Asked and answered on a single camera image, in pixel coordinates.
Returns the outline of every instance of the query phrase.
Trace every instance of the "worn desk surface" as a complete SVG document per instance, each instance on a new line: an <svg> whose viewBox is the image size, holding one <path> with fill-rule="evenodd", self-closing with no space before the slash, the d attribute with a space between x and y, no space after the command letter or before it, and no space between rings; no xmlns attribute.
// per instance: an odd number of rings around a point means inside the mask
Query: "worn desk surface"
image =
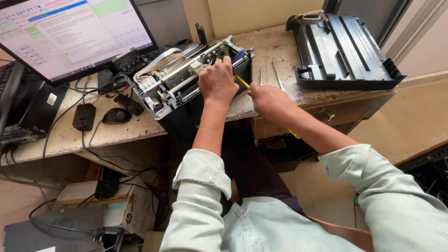
<svg viewBox="0 0 448 252"><path fill-rule="evenodd" d="M296 84L293 70L300 66L299 55L296 42L292 32L286 32L284 25L273 26L265 29L254 30L235 35L237 46L243 48L255 47L253 60L253 80L260 80L260 69L263 68L263 85L269 84L278 86L278 81L272 66L274 60L277 64L280 79L284 85L285 91L290 99L301 107L314 106L319 104L333 103L341 100L362 99L371 95L380 95L379 93L389 94L394 91L318 91L300 88ZM97 76L92 75L88 87L97 86ZM81 98L81 93L69 90L60 107L59 114L73 105ZM97 94L92 93L86 96L86 102L94 102ZM110 109L118 107L113 99L100 96L95 103L96 117L95 126L102 119L103 115ZM57 156L67 153L82 151L81 132L72 126L75 108L67 112L57 122L51 132L46 156ZM227 114L227 120L237 120L246 117L256 116L252 99L246 94L246 91L236 97L230 104ZM149 138L163 135L166 132L145 110L140 116L133 116L129 123L123 125L105 125L101 124L91 145L93 147L104 147L117 143L125 143L138 139ZM85 133L85 142L88 144L92 131ZM14 157L17 162L25 162L42 158L45 139L24 144L15 152Z"/></svg>

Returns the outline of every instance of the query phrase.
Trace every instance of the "rolled-up sleeve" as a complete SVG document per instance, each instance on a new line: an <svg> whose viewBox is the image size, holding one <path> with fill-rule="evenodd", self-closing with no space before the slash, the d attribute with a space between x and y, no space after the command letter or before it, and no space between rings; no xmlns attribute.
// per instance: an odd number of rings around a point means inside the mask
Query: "rolled-up sleeve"
<svg viewBox="0 0 448 252"><path fill-rule="evenodd" d="M189 150L172 187L179 192L160 251L220 251L221 192L227 199L231 196L222 159L205 150Z"/></svg>
<svg viewBox="0 0 448 252"><path fill-rule="evenodd" d="M443 251L448 210L368 144L321 155L325 174L360 193L375 251Z"/></svg>

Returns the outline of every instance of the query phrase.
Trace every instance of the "computer monitor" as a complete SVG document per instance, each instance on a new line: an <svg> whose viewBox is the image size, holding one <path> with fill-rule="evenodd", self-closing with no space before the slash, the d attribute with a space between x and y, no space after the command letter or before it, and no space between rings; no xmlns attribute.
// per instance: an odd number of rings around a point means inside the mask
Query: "computer monitor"
<svg viewBox="0 0 448 252"><path fill-rule="evenodd" d="M0 1L0 47L55 87L158 48L132 0Z"/></svg>

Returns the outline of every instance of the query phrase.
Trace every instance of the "light green shirt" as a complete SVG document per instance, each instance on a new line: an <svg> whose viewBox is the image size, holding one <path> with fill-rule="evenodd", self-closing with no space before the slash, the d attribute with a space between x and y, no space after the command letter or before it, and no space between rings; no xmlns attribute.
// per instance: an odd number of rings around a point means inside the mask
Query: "light green shirt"
<svg viewBox="0 0 448 252"><path fill-rule="evenodd" d="M368 144L321 155L324 172L351 183L376 252L448 251L448 210ZM243 199L221 218L230 179L221 158L192 149L173 181L177 201L160 251L362 251L271 197Z"/></svg>

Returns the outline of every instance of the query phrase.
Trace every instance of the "black mouse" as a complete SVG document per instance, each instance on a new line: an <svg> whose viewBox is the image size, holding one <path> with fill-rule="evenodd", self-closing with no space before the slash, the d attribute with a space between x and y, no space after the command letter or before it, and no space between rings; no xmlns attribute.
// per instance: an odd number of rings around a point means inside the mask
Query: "black mouse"
<svg viewBox="0 0 448 252"><path fill-rule="evenodd" d="M104 114L102 122L104 124L122 124L129 122L131 116L131 113L126 109L112 108Z"/></svg>

